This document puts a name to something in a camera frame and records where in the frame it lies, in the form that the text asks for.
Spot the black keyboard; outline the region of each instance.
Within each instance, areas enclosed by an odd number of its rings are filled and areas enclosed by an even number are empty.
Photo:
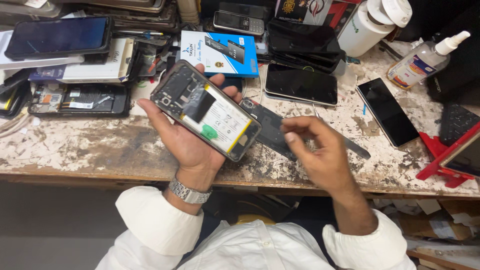
[[[458,104],[446,104],[442,114],[440,141],[446,146],[451,146],[478,122],[480,122],[478,115]]]

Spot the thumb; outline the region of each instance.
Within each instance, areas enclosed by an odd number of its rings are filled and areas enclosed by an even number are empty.
[[[297,156],[302,163],[305,163],[306,159],[309,159],[313,154],[305,146],[305,143],[301,137],[295,132],[288,132],[285,134],[285,141],[290,147],[290,150]]]
[[[166,138],[170,135],[167,133],[171,133],[173,131],[173,125],[153,101],[141,98],[137,101],[137,104],[147,113],[152,126],[158,131],[158,133],[160,133],[162,140],[164,139],[164,136]]]

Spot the white spray nozzle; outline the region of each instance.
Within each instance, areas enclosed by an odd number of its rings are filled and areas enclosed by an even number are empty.
[[[458,35],[455,35],[453,37],[447,37],[446,39],[435,45],[435,50],[442,55],[447,55],[453,50],[455,50],[458,45],[469,36],[469,32],[462,31]]]

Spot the person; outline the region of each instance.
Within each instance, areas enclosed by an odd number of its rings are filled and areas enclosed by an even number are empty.
[[[203,72],[204,67],[196,68]],[[210,80],[224,81],[217,74]],[[223,90],[235,102],[241,94],[234,86]],[[172,124],[151,101],[138,100],[162,142],[178,159],[176,180],[198,192],[209,190],[225,157],[180,125]],[[343,139],[313,116],[284,119],[285,140],[304,166],[309,179],[333,199],[339,232],[323,228],[326,251],[340,268],[353,270],[414,270],[406,255],[407,243],[400,229],[384,214],[372,210],[348,166]],[[311,152],[302,138],[310,138],[318,150]],[[120,235],[97,270],[171,269],[334,269],[317,241],[293,223],[265,225],[256,220],[229,226],[222,222],[193,250],[204,213],[200,203],[186,203],[172,190],[160,192],[139,186],[124,191],[116,202],[128,230]]]

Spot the white shirt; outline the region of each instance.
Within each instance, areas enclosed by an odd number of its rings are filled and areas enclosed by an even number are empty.
[[[116,202],[128,230],[120,235],[97,270],[333,270],[313,236],[293,223],[265,225],[256,220],[219,227],[193,250],[203,212],[189,215],[147,186],[124,191]],[[400,229],[375,210],[378,228],[370,235],[345,235],[323,228],[328,254],[341,268],[354,270],[415,270],[405,254]]]

